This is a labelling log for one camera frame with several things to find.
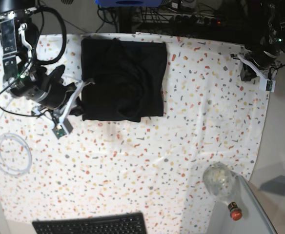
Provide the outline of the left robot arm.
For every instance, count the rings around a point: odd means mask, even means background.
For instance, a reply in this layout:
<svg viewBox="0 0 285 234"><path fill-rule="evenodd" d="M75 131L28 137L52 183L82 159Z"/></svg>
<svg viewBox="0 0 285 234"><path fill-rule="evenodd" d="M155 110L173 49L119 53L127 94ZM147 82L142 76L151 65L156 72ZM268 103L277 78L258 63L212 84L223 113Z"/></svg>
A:
<svg viewBox="0 0 285 234"><path fill-rule="evenodd" d="M275 76L285 64L285 0L249 0L246 17L248 36L244 49L231 57L242 62L241 81L259 79L260 89L274 92Z"/></svg>

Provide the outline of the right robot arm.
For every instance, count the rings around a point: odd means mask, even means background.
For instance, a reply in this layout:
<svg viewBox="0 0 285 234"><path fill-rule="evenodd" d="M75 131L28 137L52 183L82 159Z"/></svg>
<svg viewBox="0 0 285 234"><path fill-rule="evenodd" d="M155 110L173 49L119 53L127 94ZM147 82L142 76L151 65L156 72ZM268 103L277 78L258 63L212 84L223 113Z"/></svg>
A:
<svg viewBox="0 0 285 234"><path fill-rule="evenodd" d="M59 54L51 60L39 60L36 48L42 28L31 19L33 14L53 14L61 27L62 45ZM13 98L24 97L38 103L31 117L42 117L46 112L52 131L57 138L72 132L69 115L83 114L79 98L83 88L93 84L92 78L64 85L65 66L56 67L50 74L46 66L58 62L63 56L67 32L63 18L57 10L41 6L38 0L0 0L0 43L3 49L4 91Z"/></svg>

